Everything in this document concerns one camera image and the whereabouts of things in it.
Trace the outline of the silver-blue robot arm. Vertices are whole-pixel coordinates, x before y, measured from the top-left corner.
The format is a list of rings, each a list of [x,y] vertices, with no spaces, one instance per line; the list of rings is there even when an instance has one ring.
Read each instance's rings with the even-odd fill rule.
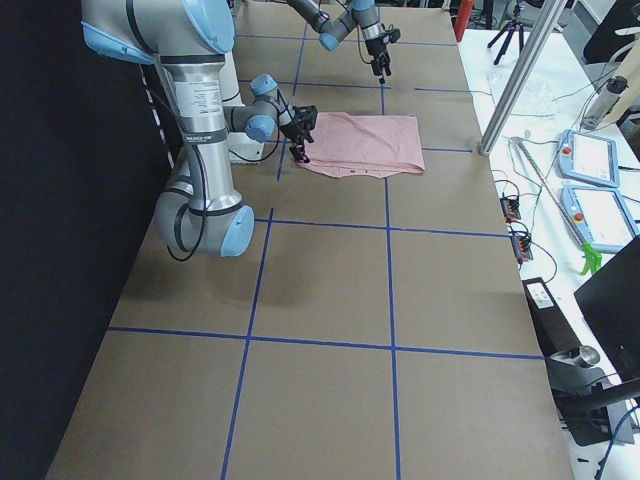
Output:
[[[311,0],[288,0],[292,7],[311,28],[319,34],[319,41],[327,51],[335,50],[356,29],[362,34],[373,75],[381,85],[391,76],[391,59],[387,47],[401,38],[401,31],[392,25],[386,27],[374,1],[352,1],[336,18]]]
[[[225,106],[220,75],[234,47],[234,22],[224,1],[84,1],[84,40],[96,53],[153,65],[181,133],[186,160],[155,207],[159,234],[173,259],[196,253],[242,255],[255,215],[235,189],[228,137],[246,134],[263,143],[275,132],[305,162],[315,106],[295,107],[268,74],[250,84],[254,101]]]

